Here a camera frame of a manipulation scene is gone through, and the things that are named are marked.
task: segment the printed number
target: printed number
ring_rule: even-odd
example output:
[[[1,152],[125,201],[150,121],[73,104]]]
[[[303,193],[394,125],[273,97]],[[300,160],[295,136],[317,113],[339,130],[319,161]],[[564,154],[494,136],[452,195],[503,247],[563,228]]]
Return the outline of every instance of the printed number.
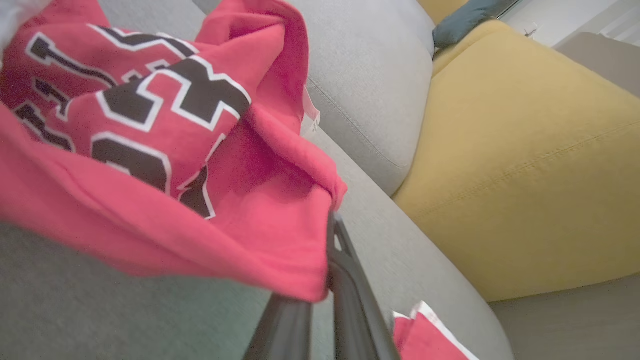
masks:
[[[216,216],[209,194],[207,193],[207,178],[209,177],[209,167],[204,167],[198,176],[187,187],[186,191],[180,195],[178,200],[188,208],[200,214],[204,218]]]
[[[68,96],[63,94],[52,85],[37,78],[33,79],[33,89],[36,90],[36,92],[40,94],[45,100],[58,103],[58,118],[64,122],[68,121],[67,108],[69,107],[70,102]]]
[[[44,142],[60,149],[75,152],[76,148],[71,139],[55,130],[46,126],[45,118],[40,114],[40,110],[30,102],[25,102],[13,111],[22,122],[27,125],[34,133],[36,133]]]
[[[113,133],[99,133],[92,138],[91,157],[171,195],[171,164],[162,152]]]
[[[43,33],[37,33],[27,45],[26,53],[32,59],[51,66],[57,63],[60,67],[85,79],[95,79],[108,87],[116,86],[116,81],[100,69],[88,67],[61,53],[56,44]]]
[[[187,120],[213,130],[222,112],[240,119],[251,105],[244,88],[226,74],[215,74],[211,64],[192,56],[145,79],[99,92],[98,102],[105,115],[140,131],[149,132],[156,121],[164,99],[148,90],[156,76],[165,75],[180,83],[172,111]]]
[[[79,61],[61,53],[55,43],[42,33],[37,33],[29,42],[26,53],[34,60],[50,66],[56,63],[69,72],[83,78],[94,79],[107,85],[108,89],[97,93],[97,99],[105,116],[134,129],[149,132],[156,121],[165,99],[148,90],[149,84],[158,75],[165,75],[180,83],[180,90],[173,100],[172,111],[185,119],[213,131],[224,111],[236,119],[251,105],[251,97],[246,90],[226,74],[215,74],[211,64],[195,55],[198,51],[191,44],[169,36],[124,33],[117,29],[90,25],[106,37],[112,44],[128,51],[139,51],[161,45],[176,54],[182,61],[168,66],[165,60],[147,64],[149,70],[157,70],[146,78],[132,70],[117,85],[106,72],[83,65]],[[59,115],[65,120],[70,100],[44,81],[35,80],[34,87],[46,99],[60,104]],[[44,120],[34,107],[21,107],[19,116],[30,127],[35,128],[45,141],[73,151],[68,137],[46,129]],[[209,157],[224,139],[224,135],[214,145]],[[113,133],[100,133],[92,138],[92,158],[108,164],[126,174],[170,194],[171,165],[168,156],[160,151],[136,143]],[[194,174],[189,184],[178,188],[181,203],[195,210],[205,218],[215,216],[211,200],[207,194],[208,167]]]

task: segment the red jersey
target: red jersey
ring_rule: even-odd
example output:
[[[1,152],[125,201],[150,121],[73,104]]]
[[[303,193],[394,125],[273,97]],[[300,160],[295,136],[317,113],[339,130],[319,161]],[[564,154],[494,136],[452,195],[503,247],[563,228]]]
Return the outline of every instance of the red jersey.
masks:
[[[325,294],[346,185],[300,137],[308,42],[279,0],[226,0],[194,42],[54,0],[0,84],[0,218],[132,274]]]

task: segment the yellow cushion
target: yellow cushion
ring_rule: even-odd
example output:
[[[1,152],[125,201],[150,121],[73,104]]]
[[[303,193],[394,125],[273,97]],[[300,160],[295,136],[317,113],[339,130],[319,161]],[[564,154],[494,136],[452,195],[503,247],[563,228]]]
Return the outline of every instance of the yellow cushion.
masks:
[[[447,67],[460,54],[464,53],[469,47],[474,45],[481,39],[500,31],[513,31],[507,24],[502,21],[490,20],[476,27],[456,46],[450,46],[446,49],[439,50],[433,61],[432,77],[435,77]]]
[[[433,78],[395,200],[488,301],[630,275],[640,271],[639,122],[637,97],[514,31],[490,31]]]
[[[418,0],[431,20],[437,24],[467,3],[468,0]]]

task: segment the dark teal pillow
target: dark teal pillow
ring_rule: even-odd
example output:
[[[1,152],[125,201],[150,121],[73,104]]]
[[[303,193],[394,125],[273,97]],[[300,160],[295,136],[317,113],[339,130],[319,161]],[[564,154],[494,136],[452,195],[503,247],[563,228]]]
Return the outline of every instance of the dark teal pillow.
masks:
[[[491,19],[504,0],[469,0],[434,30],[433,42],[443,48],[457,44],[483,21]]]

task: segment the black plastic frame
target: black plastic frame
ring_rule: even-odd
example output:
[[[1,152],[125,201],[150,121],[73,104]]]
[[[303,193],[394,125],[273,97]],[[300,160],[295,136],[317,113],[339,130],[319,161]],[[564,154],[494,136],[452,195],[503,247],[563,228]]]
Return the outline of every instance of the black plastic frame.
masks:
[[[327,258],[336,360],[400,360],[342,217],[334,213],[327,225]],[[308,360],[311,323],[312,304],[273,294],[244,360]]]

